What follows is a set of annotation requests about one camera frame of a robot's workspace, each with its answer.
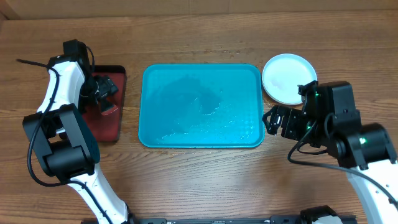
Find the light blue plate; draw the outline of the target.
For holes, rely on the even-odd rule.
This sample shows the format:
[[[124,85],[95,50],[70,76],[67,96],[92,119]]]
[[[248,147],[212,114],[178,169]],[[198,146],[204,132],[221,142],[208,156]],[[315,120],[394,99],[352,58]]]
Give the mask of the light blue plate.
[[[262,85],[266,93],[284,105],[302,104],[299,85],[317,81],[313,66],[295,54],[279,54],[272,57],[262,71]]]

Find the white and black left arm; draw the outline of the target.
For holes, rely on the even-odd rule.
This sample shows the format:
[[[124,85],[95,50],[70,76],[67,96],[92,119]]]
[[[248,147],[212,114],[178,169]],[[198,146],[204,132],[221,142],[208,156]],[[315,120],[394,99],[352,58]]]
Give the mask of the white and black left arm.
[[[64,42],[63,54],[43,67],[49,73],[44,100],[22,122],[30,176],[45,187],[73,188],[96,223],[135,223],[100,168],[98,146],[119,139],[125,68],[96,65],[92,50],[76,39]]]

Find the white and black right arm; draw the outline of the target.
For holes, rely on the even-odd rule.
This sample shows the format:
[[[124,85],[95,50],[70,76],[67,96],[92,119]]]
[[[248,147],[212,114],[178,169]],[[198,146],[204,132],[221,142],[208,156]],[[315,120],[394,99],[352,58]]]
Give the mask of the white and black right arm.
[[[288,161],[345,172],[369,223],[397,221],[397,153],[387,130],[378,123],[361,123],[348,82],[312,81],[298,86],[298,93],[301,110],[273,106],[262,117],[269,134],[281,130],[282,137],[296,141]],[[316,155],[334,157],[337,165],[293,159],[306,144],[318,149]]]

